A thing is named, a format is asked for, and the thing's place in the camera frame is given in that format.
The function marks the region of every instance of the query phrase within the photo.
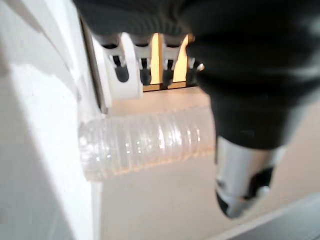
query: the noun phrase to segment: clear corrugated hose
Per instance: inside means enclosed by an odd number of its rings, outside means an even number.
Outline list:
[[[79,128],[85,177],[101,181],[214,150],[208,107],[95,119]]]

